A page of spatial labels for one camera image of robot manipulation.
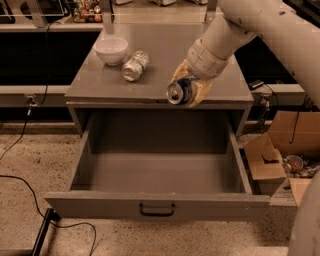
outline white bowl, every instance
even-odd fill
[[[119,65],[126,57],[128,42],[120,37],[106,37],[98,40],[93,49],[99,58],[110,66]]]

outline soda can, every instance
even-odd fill
[[[166,92],[169,102],[174,105],[191,103],[197,94],[197,87],[193,83],[197,80],[199,79],[182,78],[169,84]]]
[[[130,82],[137,81],[149,63],[149,55],[145,51],[136,51],[131,59],[121,68],[123,77]]]

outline speckled floor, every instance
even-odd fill
[[[21,132],[0,129],[0,155]],[[22,140],[0,161],[0,174],[26,179],[36,192],[40,209],[49,205],[48,191],[65,191],[80,138],[69,126],[27,128]],[[257,222],[138,222],[85,220],[95,225],[94,256],[122,255],[259,255],[284,256],[296,207],[270,207]],[[60,225],[83,220],[63,219]],[[30,249],[42,223],[31,192],[19,180],[0,178],[0,255]],[[50,227],[41,255],[89,255],[93,231],[89,226]]]

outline gray cabinet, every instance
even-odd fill
[[[151,56],[136,83],[90,52],[66,94],[82,136],[70,189],[46,195],[61,217],[251,220],[268,207],[268,196],[252,193],[236,141],[253,99],[235,58],[198,107],[166,100],[187,48],[156,42],[190,46],[202,31],[201,24],[115,25],[129,51],[139,46]]]

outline black cable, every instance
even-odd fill
[[[1,161],[2,158],[5,156],[5,154],[7,154],[8,151],[9,151],[11,148],[13,148],[13,146],[16,145],[16,144],[22,139],[22,137],[23,137],[23,135],[24,135],[24,133],[25,133],[25,131],[26,131],[26,127],[27,127],[27,123],[28,123],[28,121],[29,121],[29,116],[30,116],[30,115],[31,115],[31,107],[30,107],[29,110],[28,110],[27,117],[26,117],[26,120],[25,120],[25,122],[24,122],[24,125],[23,125],[23,128],[22,128],[22,132],[21,132],[20,137],[19,137],[9,148],[7,148],[7,149],[3,152],[3,154],[2,154],[1,157],[0,157],[0,161]]]
[[[306,94],[306,96],[304,97],[304,100],[303,100],[303,103],[302,103],[302,105],[301,105],[301,109],[302,108],[307,108],[307,106],[306,106],[306,104],[307,104],[307,99],[311,99],[309,96],[308,96],[308,94]]]
[[[278,95],[276,94],[276,92],[267,84],[264,84],[265,86],[267,86],[271,91],[272,94],[274,94],[274,96],[276,97],[276,101],[277,101],[277,107],[279,107],[279,99],[278,99]]]
[[[48,25],[47,30],[46,30],[46,50],[47,50],[47,84],[46,84],[46,88],[45,88],[45,92],[42,98],[42,101],[37,105],[38,107],[43,105],[44,102],[46,101],[47,95],[48,95],[48,87],[49,87],[49,79],[50,79],[50,64],[51,64],[51,53],[50,53],[50,48],[49,48],[49,44],[48,44],[48,35],[49,35],[49,30],[50,27],[53,24],[60,24],[60,22],[55,21],[52,22]]]
[[[295,121],[295,124],[294,124],[294,128],[293,128],[293,132],[292,132],[291,141],[289,141],[290,144],[292,144],[294,142],[294,137],[295,137],[295,134],[296,134],[296,128],[297,128],[299,116],[300,116],[300,111],[298,111],[298,114],[297,114],[297,118],[296,118],[296,121]]]
[[[20,177],[17,177],[17,176],[12,176],[12,175],[2,175],[0,174],[0,178],[9,178],[9,179],[17,179],[17,180],[20,180],[22,182],[25,183],[25,185],[29,188],[29,190],[32,192],[32,195],[33,195],[33,198],[34,198],[34,202],[36,204],[36,209],[37,209],[37,212],[41,215],[41,217],[44,219],[44,220],[47,220],[46,217],[42,214],[42,212],[40,211],[40,208],[39,208],[39,204],[38,204],[38,200],[37,200],[37,196],[36,196],[36,193],[35,191],[32,189],[32,187],[30,186],[30,184],[23,178],[20,178]],[[93,228],[93,232],[94,232],[94,238],[93,238],[93,242],[92,242],[92,247],[91,247],[91,250],[90,250],[90,256],[92,255],[93,253],[93,250],[94,250],[94,245],[96,243],[96,238],[97,238],[97,231],[96,231],[96,228],[94,225],[92,225],[91,223],[89,222],[80,222],[80,223],[76,223],[76,224],[72,224],[72,225],[67,225],[67,226],[60,226],[60,225],[57,225],[55,223],[53,223],[52,221],[50,221],[50,224],[56,228],[72,228],[72,227],[76,227],[76,226],[80,226],[80,225],[88,225],[90,227]]]
[[[48,26],[48,28],[46,30],[47,70],[48,70],[47,71],[47,84],[46,84],[46,89],[45,89],[45,92],[44,92],[43,99],[37,106],[43,105],[45,100],[46,100],[46,98],[47,98],[47,92],[48,92],[48,87],[49,87],[49,79],[50,79],[50,63],[51,63],[51,54],[50,54],[50,49],[49,49],[49,45],[48,45],[48,34],[49,34],[49,30],[50,30],[51,25],[53,25],[54,23],[60,24],[59,22],[52,22],[52,23],[49,24],[49,26]],[[5,152],[0,157],[0,161],[5,156],[5,154],[11,148],[13,148],[22,139],[22,137],[24,136],[24,133],[25,133],[25,130],[26,130],[26,127],[27,127],[27,123],[29,121],[29,117],[31,116],[31,110],[32,110],[32,106],[29,107],[29,110],[28,110],[28,113],[27,113],[27,118],[26,118],[25,123],[23,125],[23,129],[22,129],[20,137],[8,149],[5,150]],[[37,212],[41,215],[41,217],[43,219],[46,220],[46,217],[40,211],[35,191],[32,189],[32,187],[29,185],[29,183],[26,180],[24,180],[23,178],[20,178],[20,177],[17,177],[17,176],[11,176],[11,175],[0,175],[0,178],[11,178],[11,179],[17,179],[17,180],[20,180],[20,181],[24,182],[25,185],[32,192],[32,195],[33,195],[33,198],[34,198],[34,201],[35,201],[35,204],[36,204]],[[60,226],[60,225],[57,225],[57,224],[55,224],[55,223],[53,223],[51,221],[50,221],[50,224],[52,226],[56,227],[56,228],[72,228],[72,227],[76,227],[76,226],[80,226],[80,225],[88,225],[88,226],[92,227],[93,231],[94,231],[94,239],[93,239],[92,247],[91,247],[90,254],[89,254],[90,256],[92,255],[93,250],[94,250],[94,246],[95,246],[95,243],[96,243],[96,237],[97,237],[97,231],[96,231],[96,228],[95,228],[94,225],[92,225],[91,223],[88,223],[88,222],[80,222],[80,223],[76,223],[76,224],[72,224],[72,225]]]
[[[264,108],[260,114],[260,117],[258,119],[258,126],[259,126],[261,134],[265,132],[265,123],[266,123],[266,120],[267,120],[269,114],[270,114],[270,107],[264,106]]]

